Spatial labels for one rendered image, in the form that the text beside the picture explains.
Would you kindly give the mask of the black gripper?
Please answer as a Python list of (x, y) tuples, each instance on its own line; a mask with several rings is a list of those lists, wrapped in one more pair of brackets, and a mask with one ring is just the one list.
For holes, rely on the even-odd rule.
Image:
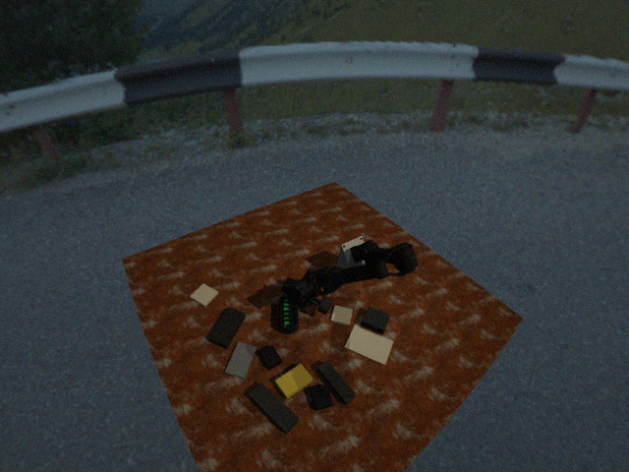
[[(296, 280), (288, 277), (286, 279), (286, 281), (284, 282), (284, 284), (281, 287), (281, 291), (287, 295), (288, 294), (288, 290), (287, 287), (290, 286), (291, 284), (297, 282)], [(303, 301), (303, 299), (305, 299)], [(303, 303), (302, 303), (303, 302)], [(306, 297), (302, 298), (301, 300), (297, 301), (298, 306), (300, 308), (304, 308), (304, 307), (308, 307), (311, 308), (313, 306), (313, 304), (319, 305), (317, 310), (322, 313), (322, 314), (327, 314), (330, 306), (332, 304), (332, 299), (328, 298), (327, 296), (322, 296), (322, 299), (317, 298), (317, 296), (315, 296), (315, 293), (312, 292), (311, 294), (307, 295)]]

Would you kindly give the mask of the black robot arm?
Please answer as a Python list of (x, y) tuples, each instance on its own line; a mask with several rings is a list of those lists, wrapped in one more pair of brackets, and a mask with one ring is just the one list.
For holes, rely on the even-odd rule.
[[(369, 240), (351, 248), (351, 252), (355, 264), (361, 261), (365, 261), (365, 264), (345, 269), (328, 266), (313, 272), (307, 270), (304, 278), (287, 287), (289, 296), (296, 302), (312, 292), (315, 296), (324, 296), (350, 282), (383, 279), (389, 275), (402, 277), (414, 272), (418, 266), (412, 244), (402, 243), (390, 249), (382, 249)], [(400, 272), (388, 272), (387, 263), (393, 264)]]

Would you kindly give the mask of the yellow box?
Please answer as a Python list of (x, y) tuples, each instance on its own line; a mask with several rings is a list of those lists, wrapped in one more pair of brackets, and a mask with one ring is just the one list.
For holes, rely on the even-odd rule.
[(310, 376), (303, 364), (299, 364), (287, 374), (277, 379), (275, 383), (284, 394), (284, 397), (288, 399), (305, 386), (308, 386), (312, 381), (313, 377)]

